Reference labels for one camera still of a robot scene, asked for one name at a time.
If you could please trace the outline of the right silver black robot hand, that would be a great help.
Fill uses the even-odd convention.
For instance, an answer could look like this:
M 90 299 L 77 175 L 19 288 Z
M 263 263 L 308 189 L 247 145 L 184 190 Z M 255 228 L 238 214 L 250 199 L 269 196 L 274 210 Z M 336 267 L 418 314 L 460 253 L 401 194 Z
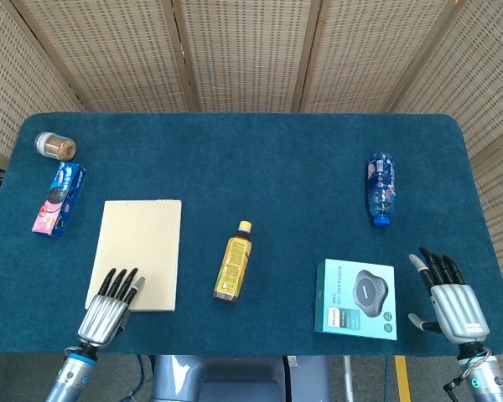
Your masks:
M 457 346 L 484 342 L 490 328 L 477 296 L 465 283 L 456 262 L 423 247 L 419 251 L 421 256 L 410 254 L 408 259 L 423 280 L 437 320 L 430 322 L 410 313 L 412 325 L 422 331 L 441 333 Z

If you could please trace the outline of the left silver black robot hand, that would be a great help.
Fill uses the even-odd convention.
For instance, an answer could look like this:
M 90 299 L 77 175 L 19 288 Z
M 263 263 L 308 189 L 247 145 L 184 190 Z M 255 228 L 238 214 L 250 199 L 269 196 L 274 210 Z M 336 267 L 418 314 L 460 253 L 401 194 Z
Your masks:
M 77 331 L 82 347 L 103 348 L 121 331 L 132 302 L 142 290 L 145 278 L 138 268 L 112 268 L 92 297 Z

